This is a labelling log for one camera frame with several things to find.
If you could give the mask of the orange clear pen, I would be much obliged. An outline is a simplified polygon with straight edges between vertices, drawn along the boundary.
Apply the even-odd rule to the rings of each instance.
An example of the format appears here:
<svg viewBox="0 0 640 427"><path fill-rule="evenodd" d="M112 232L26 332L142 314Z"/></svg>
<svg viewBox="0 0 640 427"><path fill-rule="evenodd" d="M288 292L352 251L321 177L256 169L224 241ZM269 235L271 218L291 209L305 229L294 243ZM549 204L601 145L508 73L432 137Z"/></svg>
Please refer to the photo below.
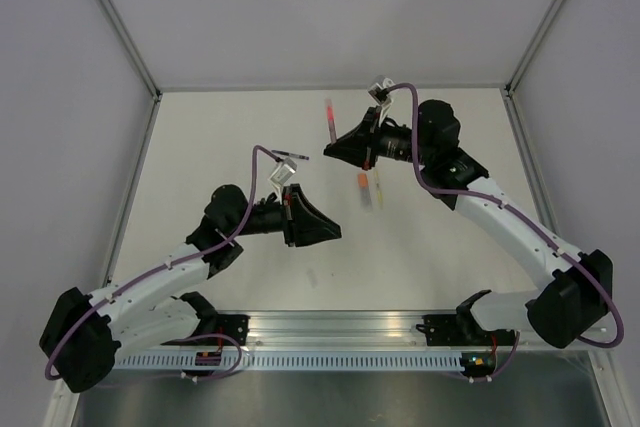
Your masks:
<svg viewBox="0 0 640 427"><path fill-rule="evenodd" d="M360 200L361 200L361 205L364 209L366 210L372 210L373 209L373 201L372 201L372 197L371 197L371 191L370 191L370 186L368 186L367 188L360 188L358 186L359 189L359 193L360 193Z"/></svg>

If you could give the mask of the pink pen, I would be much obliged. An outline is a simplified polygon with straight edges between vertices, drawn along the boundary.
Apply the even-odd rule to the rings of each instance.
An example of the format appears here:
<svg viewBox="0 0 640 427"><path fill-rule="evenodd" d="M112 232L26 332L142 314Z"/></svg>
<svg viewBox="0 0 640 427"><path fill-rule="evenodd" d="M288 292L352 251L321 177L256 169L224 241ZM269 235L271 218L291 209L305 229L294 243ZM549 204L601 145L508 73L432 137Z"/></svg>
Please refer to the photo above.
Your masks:
<svg viewBox="0 0 640 427"><path fill-rule="evenodd" d="M327 118L327 123L328 123L328 131L329 131L329 136L330 136L330 143L331 144L335 144L336 141L337 141L337 132L336 132L336 126L335 126L335 116L334 116L334 110L333 110L333 103L329 98L327 98L325 100L325 111L326 111L326 118Z"/></svg>

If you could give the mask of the yellow pen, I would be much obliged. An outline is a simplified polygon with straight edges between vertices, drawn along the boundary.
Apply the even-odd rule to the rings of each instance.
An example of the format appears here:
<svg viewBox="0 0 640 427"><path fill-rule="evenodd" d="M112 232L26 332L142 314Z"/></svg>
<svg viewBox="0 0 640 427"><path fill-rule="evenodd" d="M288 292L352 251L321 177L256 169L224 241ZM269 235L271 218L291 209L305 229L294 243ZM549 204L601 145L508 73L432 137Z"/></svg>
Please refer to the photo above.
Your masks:
<svg viewBox="0 0 640 427"><path fill-rule="evenodd" d="M382 192L382 188L381 188L379 172L378 172L378 170L376 168L373 169L372 175L373 175L373 179L374 179L374 186L375 186L375 192L376 192L376 198L377 198L378 206L379 206L380 209L383 209L383 207L384 207L384 196L383 196L383 192Z"/></svg>

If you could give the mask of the purple pen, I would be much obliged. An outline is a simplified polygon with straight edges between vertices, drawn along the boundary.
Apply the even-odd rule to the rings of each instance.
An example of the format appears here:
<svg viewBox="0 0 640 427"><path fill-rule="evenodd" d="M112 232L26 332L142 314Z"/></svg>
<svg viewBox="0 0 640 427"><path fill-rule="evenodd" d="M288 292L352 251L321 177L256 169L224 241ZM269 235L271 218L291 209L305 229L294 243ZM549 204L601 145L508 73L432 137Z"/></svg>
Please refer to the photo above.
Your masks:
<svg viewBox="0 0 640 427"><path fill-rule="evenodd" d="M298 153L292 153L288 151L283 151L283 150L272 149L272 153L276 154L277 156L289 157L297 160L303 160L303 161L310 160L309 156L298 154Z"/></svg>

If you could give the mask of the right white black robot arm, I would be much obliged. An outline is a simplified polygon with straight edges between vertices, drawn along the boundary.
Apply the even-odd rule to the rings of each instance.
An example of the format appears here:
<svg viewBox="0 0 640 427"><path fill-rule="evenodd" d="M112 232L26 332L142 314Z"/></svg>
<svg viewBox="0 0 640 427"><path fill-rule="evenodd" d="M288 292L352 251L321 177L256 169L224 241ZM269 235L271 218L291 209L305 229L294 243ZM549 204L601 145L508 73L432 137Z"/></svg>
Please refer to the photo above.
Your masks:
<svg viewBox="0 0 640 427"><path fill-rule="evenodd" d="M483 290L458 306L455 329L464 342L479 343L491 331L531 327L559 349L576 340L618 346L624 325L613 302L612 260L600 250L582 252L524 214L460 147L459 132L460 123L444 101L415 105L409 127L371 107L324 154L363 170L381 157L413 164L425 190L482 228L525 270L533 291Z"/></svg>

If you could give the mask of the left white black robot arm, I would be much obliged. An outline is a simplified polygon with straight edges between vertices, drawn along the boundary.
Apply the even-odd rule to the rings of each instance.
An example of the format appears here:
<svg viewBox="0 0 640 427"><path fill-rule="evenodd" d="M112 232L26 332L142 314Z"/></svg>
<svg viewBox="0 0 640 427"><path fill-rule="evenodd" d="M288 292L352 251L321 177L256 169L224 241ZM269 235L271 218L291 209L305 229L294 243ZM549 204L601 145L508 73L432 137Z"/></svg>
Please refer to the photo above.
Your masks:
<svg viewBox="0 0 640 427"><path fill-rule="evenodd" d="M220 330L215 308L193 286L222 273L242 254L239 236L282 233L288 247L338 240L340 226L298 184L254 202L232 184L217 188L196 229L163 263L138 276L83 293L73 287L53 307L39 340L47 380L74 393L100 383L117 362L164 343L205 345Z"/></svg>

